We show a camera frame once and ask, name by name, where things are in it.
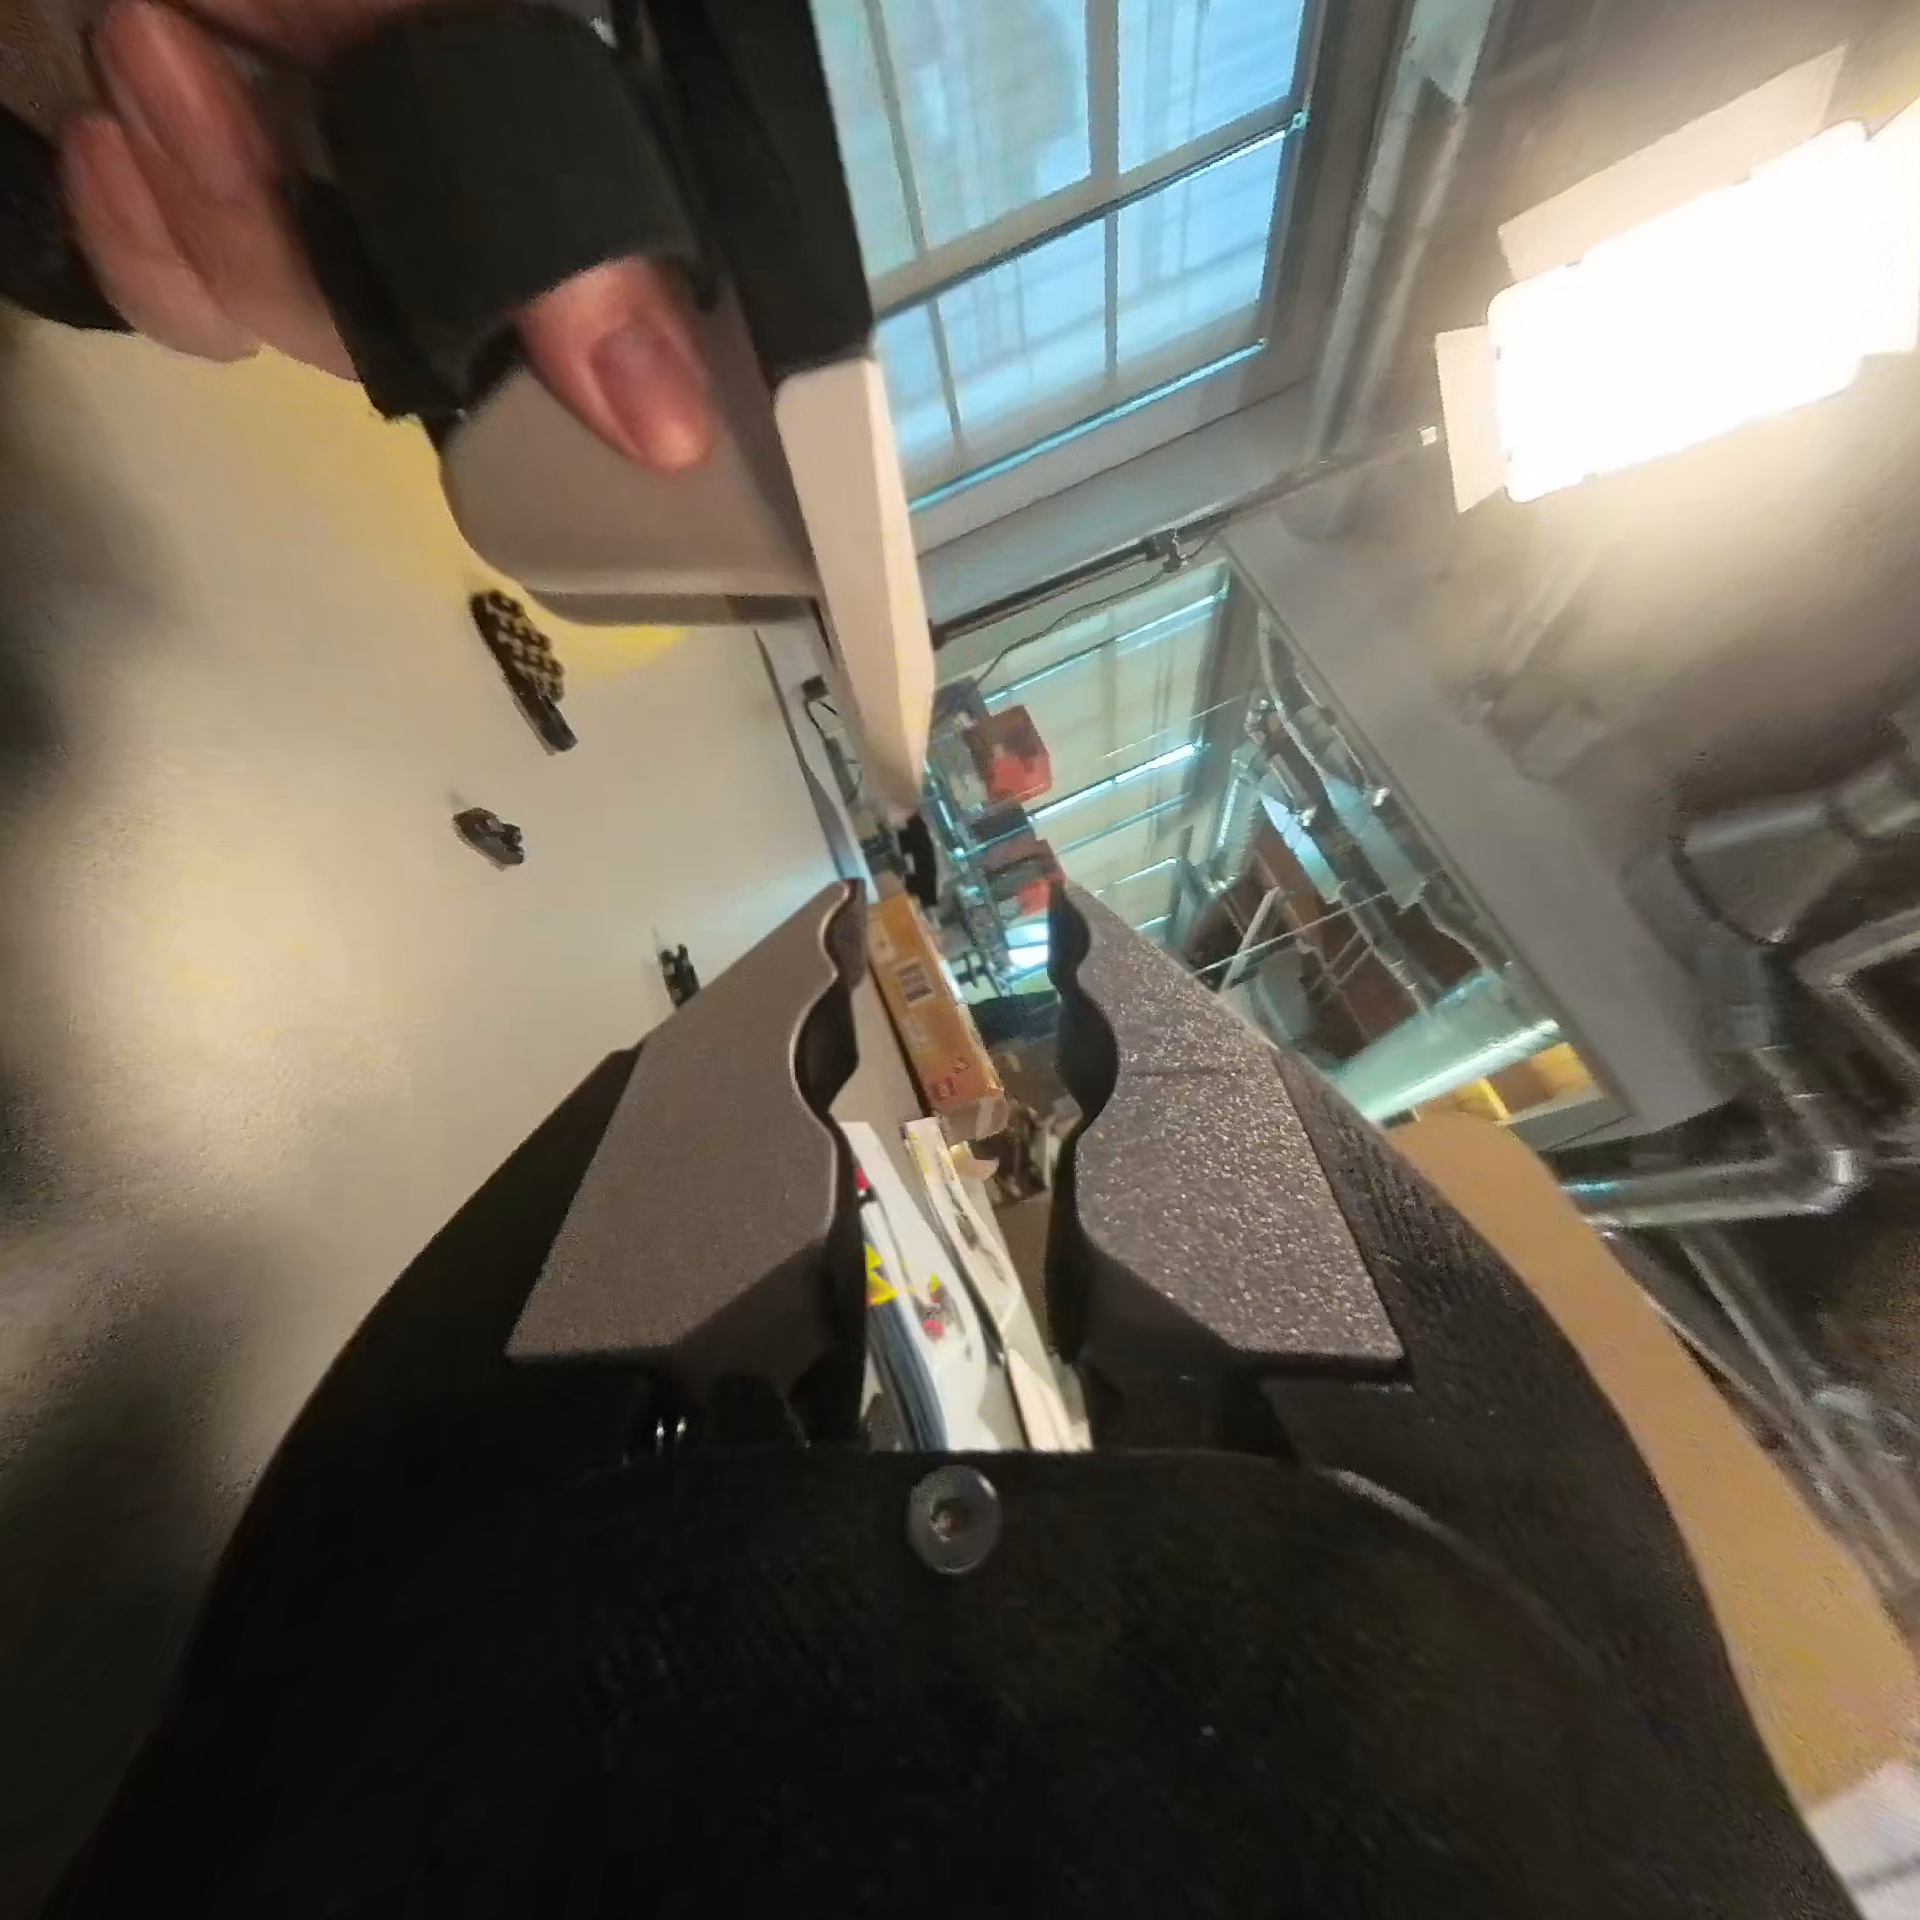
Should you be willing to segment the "lego instruction booklet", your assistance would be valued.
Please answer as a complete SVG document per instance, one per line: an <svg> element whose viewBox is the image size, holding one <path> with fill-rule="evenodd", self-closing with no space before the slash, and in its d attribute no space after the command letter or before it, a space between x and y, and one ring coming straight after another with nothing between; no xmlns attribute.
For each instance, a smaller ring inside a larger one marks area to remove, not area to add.
<svg viewBox="0 0 1920 1920"><path fill-rule="evenodd" d="M860 1436L876 1453L1079 1454L1085 1395L1041 1333L979 1164L936 1118L843 1118L865 1262Z"/></svg>

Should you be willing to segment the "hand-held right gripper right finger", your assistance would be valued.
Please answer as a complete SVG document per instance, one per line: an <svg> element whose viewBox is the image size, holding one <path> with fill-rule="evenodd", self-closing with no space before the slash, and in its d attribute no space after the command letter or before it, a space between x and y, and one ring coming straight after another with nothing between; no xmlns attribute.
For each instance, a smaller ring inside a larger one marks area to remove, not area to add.
<svg viewBox="0 0 1920 1920"><path fill-rule="evenodd" d="M1046 1253L1063 1355L1129 1379L1390 1379L1381 1303L1286 1056L1076 883L1048 909L1078 1118Z"/></svg>

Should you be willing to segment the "person's left hand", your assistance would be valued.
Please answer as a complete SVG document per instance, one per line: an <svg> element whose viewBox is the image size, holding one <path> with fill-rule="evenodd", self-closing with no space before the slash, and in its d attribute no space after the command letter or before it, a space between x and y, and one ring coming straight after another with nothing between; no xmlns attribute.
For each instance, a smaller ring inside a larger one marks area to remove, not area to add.
<svg viewBox="0 0 1920 1920"><path fill-rule="evenodd" d="M409 3L114 4L95 31L104 108L59 132L63 195L112 307L160 348L261 348L356 384L292 205L264 83L239 49L322 67ZM617 257L513 310L544 388L628 463L690 470L717 411L685 288Z"/></svg>

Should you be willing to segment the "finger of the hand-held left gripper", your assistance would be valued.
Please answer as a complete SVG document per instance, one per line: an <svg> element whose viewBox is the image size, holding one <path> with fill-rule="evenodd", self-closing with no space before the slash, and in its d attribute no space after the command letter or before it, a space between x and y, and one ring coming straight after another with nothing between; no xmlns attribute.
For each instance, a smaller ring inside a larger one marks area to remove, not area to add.
<svg viewBox="0 0 1920 1920"><path fill-rule="evenodd" d="M936 685L931 620L876 356L795 373L775 395L834 654L836 712L889 823L919 810Z"/></svg>

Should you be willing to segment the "round black studded lego plate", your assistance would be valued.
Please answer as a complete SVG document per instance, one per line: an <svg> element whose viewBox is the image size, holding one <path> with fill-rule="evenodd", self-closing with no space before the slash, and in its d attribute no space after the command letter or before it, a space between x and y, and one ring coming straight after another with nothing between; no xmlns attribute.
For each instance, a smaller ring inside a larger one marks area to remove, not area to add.
<svg viewBox="0 0 1920 1920"><path fill-rule="evenodd" d="M530 612L499 588L471 595L468 612L516 696L558 709L564 701L564 668Z"/></svg>

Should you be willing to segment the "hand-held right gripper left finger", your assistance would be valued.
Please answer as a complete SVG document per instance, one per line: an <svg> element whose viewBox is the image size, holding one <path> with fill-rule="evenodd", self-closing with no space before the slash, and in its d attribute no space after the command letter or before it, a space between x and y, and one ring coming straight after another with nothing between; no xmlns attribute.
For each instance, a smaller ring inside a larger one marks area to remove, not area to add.
<svg viewBox="0 0 1920 1920"><path fill-rule="evenodd" d="M863 897L836 882L640 1045L507 1358L623 1363L703 1406L757 1379L856 1412L865 1282L832 1108L857 1065Z"/></svg>

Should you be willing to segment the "bright led light panel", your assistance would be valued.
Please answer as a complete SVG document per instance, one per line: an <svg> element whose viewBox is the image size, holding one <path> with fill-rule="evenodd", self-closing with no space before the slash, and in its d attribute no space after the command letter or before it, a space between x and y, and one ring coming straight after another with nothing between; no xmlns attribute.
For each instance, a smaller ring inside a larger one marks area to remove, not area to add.
<svg viewBox="0 0 1920 1920"><path fill-rule="evenodd" d="M1502 225L1510 283L1435 339L1458 516L1647 467L1916 354L1917 105L1837 117L1847 49Z"/></svg>

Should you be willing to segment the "black light stand pole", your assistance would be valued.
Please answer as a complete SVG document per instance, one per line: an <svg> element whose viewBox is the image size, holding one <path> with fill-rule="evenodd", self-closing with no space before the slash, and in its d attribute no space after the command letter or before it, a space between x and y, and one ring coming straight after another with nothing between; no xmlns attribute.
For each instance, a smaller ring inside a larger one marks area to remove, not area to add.
<svg viewBox="0 0 1920 1920"><path fill-rule="evenodd" d="M1383 467L1416 463L1423 454L1446 448L1446 441L1446 427L1440 421L1429 421L1418 427L1402 427L1372 438L1357 452L1330 454L1290 468L1281 477L1231 499L1224 507L1186 516L1134 542L1098 551L1070 569L1055 571L1024 588L978 604L973 609L935 620L931 625L933 648L940 653L948 646L999 627L1031 607L1079 588L1104 585L1129 569L1152 565L1162 573L1181 573L1241 520L1321 485L1332 485L1335 481L1350 481Z"/></svg>

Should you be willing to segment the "orange lego set box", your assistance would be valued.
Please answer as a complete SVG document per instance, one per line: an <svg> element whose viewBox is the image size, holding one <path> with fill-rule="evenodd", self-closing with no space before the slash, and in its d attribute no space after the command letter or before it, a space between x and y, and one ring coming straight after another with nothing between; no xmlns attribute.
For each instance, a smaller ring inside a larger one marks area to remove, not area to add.
<svg viewBox="0 0 1920 1920"><path fill-rule="evenodd" d="M1004 1087L912 897L893 891L868 907L865 953L924 1111L950 1143L1000 1135Z"/></svg>

